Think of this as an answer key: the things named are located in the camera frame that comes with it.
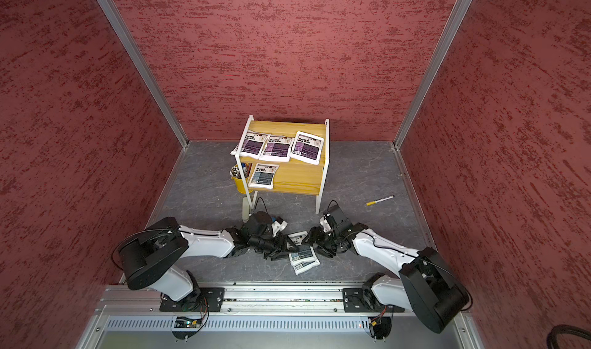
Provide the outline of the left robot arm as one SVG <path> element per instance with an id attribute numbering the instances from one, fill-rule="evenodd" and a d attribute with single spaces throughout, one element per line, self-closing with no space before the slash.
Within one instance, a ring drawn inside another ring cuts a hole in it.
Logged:
<path id="1" fill-rule="evenodd" d="M 250 249 L 265 259 L 285 259 L 300 250 L 283 233 L 286 225 L 282 218 L 265 211 L 250 215 L 241 227 L 221 231 L 181 226 L 175 218 L 167 217 L 121 241 L 112 252 L 112 262 L 124 273 L 130 290 L 150 288 L 181 311 L 197 311 L 207 305 L 205 294 L 193 273 L 177 266 L 179 260 L 235 258 Z"/>

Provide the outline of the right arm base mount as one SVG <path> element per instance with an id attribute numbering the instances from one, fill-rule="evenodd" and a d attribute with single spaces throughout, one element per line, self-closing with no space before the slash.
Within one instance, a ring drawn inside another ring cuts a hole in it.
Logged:
<path id="1" fill-rule="evenodd" d="M 404 308 L 379 303 L 371 290 L 364 288 L 344 288 L 343 307 L 346 313 L 403 313 Z"/>

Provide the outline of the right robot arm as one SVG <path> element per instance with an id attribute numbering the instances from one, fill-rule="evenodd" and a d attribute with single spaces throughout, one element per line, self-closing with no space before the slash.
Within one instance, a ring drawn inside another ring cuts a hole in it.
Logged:
<path id="1" fill-rule="evenodd" d="M 352 223 L 334 205 L 323 213 L 320 226 L 302 241 L 326 258 L 348 251 L 368 258 L 394 273 L 373 275 L 362 285 L 361 306 L 375 312 L 388 307 L 410 311 L 432 332 L 439 334 L 472 303 L 471 294 L 433 248 L 404 247 L 362 223 Z"/>

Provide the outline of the purple coffee bag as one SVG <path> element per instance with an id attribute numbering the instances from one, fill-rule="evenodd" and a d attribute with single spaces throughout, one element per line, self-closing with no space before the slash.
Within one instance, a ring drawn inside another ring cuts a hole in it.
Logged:
<path id="1" fill-rule="evenodd" d="M 246 132 L 245 139 L 243 141 L 243 145 L 240 148 L 239 156 L 246 157 L 246 158 L 253 158 L 253 159 L 260 159 L 260 156 L 263 153 L 264 146 L 266 142 L 269 140 L 269 134 L 254 132 L 248 130 Z M 230 154 L 232 156 L 236 155 L 238 152 L 239 146 L 236 146 Z"/>
<path id="2" fill-rule="evenodd" d="M 293 142 L 294 138 L 291 137 L 270 135 L 259 159 L 275 163 L 289 162 Z"/>
<path id="3" fill-rule="evenodd" d="M 320 136 L 297 131 L 289 156 L 306 164 L 319 165 L 324 142 Z"/>

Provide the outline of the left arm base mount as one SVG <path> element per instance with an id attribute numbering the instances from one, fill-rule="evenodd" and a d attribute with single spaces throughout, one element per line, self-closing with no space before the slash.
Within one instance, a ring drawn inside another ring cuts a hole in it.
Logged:
<path id="1" fill-rule="evenodd" d="M 180 301 L 173 301 L 161 294 L 160 312 L 220 312 L 226 289 L 223 287 L 201 287 L 199 293 L 192 292 Z"/>

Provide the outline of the wooden two-tier shelf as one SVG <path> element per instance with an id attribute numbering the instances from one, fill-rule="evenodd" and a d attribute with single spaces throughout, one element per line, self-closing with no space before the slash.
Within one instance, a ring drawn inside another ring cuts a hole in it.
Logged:
<path id="1" fill-rule="evenodd" d="M 314 196 L 316 198 L 315 213 L 318 214 L 330 163 L 330 120 L 326 119 L 323 124 L 292 123 L 260 121 L 249 115 L 238 142 L 239 147 L 243 145 L 249 131 L 291 138 L 301 131 L 324 139 L 320 162 L 317 165 L 307 164 L 297 159 L 280 163 L 271 189 L 274 193 Z"/>

